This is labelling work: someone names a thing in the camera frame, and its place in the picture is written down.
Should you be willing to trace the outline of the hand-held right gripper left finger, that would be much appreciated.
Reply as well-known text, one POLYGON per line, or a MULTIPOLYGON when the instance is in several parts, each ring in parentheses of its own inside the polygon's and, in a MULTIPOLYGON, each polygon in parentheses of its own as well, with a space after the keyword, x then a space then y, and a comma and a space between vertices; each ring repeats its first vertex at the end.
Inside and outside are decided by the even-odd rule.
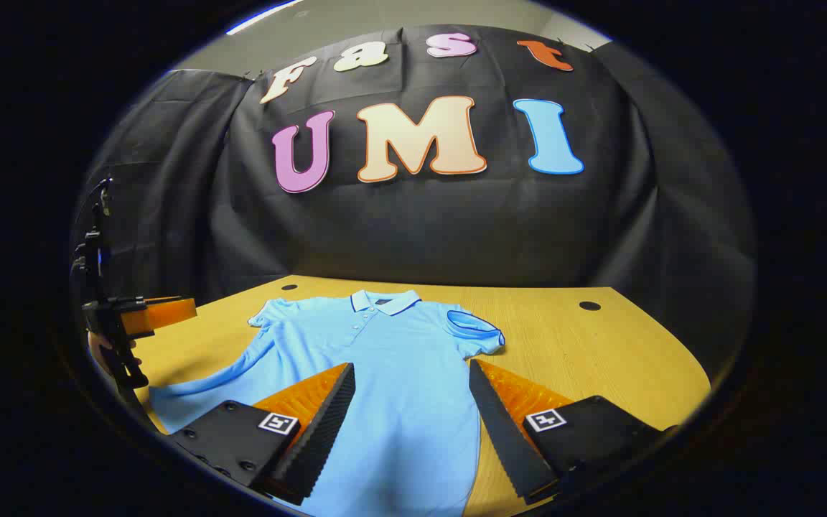
POLYGON ((353 363, 246 405, 225 400, 170 434, 223 477, 301 505, 311 496, 355 395, 353 363))

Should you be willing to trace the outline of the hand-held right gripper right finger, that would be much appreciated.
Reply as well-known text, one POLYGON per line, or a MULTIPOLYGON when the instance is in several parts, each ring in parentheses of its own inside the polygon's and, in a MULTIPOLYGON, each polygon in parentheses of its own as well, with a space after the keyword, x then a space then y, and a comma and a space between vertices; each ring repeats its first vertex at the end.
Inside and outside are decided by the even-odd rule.
POLYGON ((595 395, 577 401, 488 361, 469 389, 505 474, 525 503, 572 496, 673 431, 595 395))

